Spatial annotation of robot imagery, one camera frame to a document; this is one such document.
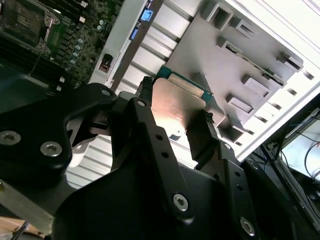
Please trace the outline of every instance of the blue connector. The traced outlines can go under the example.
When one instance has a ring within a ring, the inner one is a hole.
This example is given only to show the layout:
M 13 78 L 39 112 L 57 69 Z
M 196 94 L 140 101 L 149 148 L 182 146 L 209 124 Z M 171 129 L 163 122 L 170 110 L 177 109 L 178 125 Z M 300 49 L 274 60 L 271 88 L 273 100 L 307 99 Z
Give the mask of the blue connector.
M 132 34 L 131 34 L 131 36 L 130 36 L 130 40 L 135 39 L 135 37 L 136 37 L 136 35 L 137 35 L 137 32 L 138 32 L 138 27 L 136 27 L 136 28 L 133 30 L 133 32 L 132 32 Z
M 149 22 L 153 14 L 154 11 L 145 9 L 142 13 L 140 20 Z

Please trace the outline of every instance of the motherboard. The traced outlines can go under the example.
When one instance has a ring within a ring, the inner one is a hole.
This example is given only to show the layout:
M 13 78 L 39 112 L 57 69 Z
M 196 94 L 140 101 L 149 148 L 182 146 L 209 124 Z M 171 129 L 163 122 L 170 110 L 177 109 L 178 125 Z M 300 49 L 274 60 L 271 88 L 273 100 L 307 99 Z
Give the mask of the motherboard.
M 0 62 L 49 84 L 87 84 L 124 0 L 0 0 Z

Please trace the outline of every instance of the cable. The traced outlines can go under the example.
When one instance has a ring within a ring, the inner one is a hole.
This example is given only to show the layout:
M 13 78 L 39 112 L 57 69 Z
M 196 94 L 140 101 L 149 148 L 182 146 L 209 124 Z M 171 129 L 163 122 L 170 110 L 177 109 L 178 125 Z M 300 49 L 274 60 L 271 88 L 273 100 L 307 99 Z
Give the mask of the cable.
M 286 139 L 286 135 L 287 135 L 289 126 L 290 126 L 290 120 L 289 120 L 288 123 L 286 124 L 285 130 L 284 130 L 284 134 L 283 134 L 283 138 L 282 138 L 281 142 L 278 143 L 278 149 L 276 150 L 276 153 L 275 153 L 275 155 L 274 155 L 273 161 L 275 161 L 275 160 L 278 159 L 278 157 L 279 157 L 279 155 L 280 155 L 280 151 L 282 151 L 282 146 L 283 146 L 284 141 L 285 141 L 285 139 Z
M 304 135 L 303 133 L 301 133 L 301 132 L 295 132 L 296 134 L 299 134 L 299 135 L 301 135 L 301 136 L 304 136 L 306 139 L 309 139 L 309 140 L 311 140 L 311 141 L 313 141 L 313 142 L 315 142 L 315 143 L 317 143 L 318 141 L 316 141 L 316 140 L 314 140 L 314 139 L 312 139 L 311 137 L 308 137 L 308 136 L 306 136 L 306 135 Z
M 291 169 L 290 169 L 290 167 L 289 167 L 289 163 L 288 163 L 287 157 L 286 157 L 286 155 L 284 154 L 284 152 L 281 150 L 281 157 L 282 157 L 282 156 L 284 156 L 286 165 L 288 166 L 289 170 L 291 171 Z
M 296 127 L 296 126 L 299 126 L 299 125 L 301 125 L 301 124 L 308 124 L 308 123 L 311 123 L 313 120 L 315 120 L 315 118 L 310 118 L 309 120 L 307 120 L 307 121 L 303 121 L 303 122 L 300 122 L 300 123 L 295 123 L 295 124 L 290 124 L 289 126 L 290 127 Z
M 309 149 L 308 149 L 308 151 L 306 152 L 306 154 L 305 154 L 305 157 L 304 157 L 304 167 L 305 167 L 305 170 L 306 170 L 306 172 L 309 174 L 309 176 L 313 179 L 313 176 L 310 174 L 310 172 L 309 172 L 309 170 L 308 170 L 308 168 L 307 168 L 307 158 L 308 158 L 308 155 L 309 155 L 309 153 L 310 153 L 310 151 L 311 151 L 311 149 L 313 149 L 315 146 L 317 146 L 318 144 L 320 143 L 320 141 L 317 141 L 315 144 L 313 144 Z
M 24 233 L 24 231 L 28 228 L 29 223 L 27 223 L 26 221 L 22 224 L 22 226 L 19 228 L 18 231 L 16 231 L 11 240 L 18 240 L 20 238 L 20 236 Z

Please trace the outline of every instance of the circuit board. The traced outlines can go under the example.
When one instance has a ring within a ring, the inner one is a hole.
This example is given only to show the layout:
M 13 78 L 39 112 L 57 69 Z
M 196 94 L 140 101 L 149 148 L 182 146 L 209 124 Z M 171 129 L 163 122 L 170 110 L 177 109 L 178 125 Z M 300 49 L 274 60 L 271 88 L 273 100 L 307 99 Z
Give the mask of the circuit board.
M 90 15 L 74 26 L 67 17 L 55 25 L 47 46 L 51 58 L 65 67 L 65 78 L 72 87 L 88 83 L 104 44 L 119 14 L 122 0 L 93 0 Z
M 40 69 L 45 74 L 49 64 L 61 70 L 65 89 L 77 88 L 89 82 L 123 2 L 0 0 L 0 35 L 17 44 L 10 53 L 23 47 L 38 56 L 25 59 L 29 65 L 19 63 L 26 74 Z M 9 54 L 1 57 L 7 60 Z

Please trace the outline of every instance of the capacitor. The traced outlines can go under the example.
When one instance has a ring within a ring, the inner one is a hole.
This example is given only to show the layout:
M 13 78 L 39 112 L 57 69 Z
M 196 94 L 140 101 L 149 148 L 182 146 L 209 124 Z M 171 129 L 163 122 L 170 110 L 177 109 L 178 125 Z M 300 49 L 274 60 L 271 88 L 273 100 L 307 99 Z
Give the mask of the capacitor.
M 84 43 L 84 40 L 81 39 L 81 38 L 79 38 L 79 39 L 77 40 L 77 43 L 78 43 L 78 44 L 83 44 L 83 43 Z

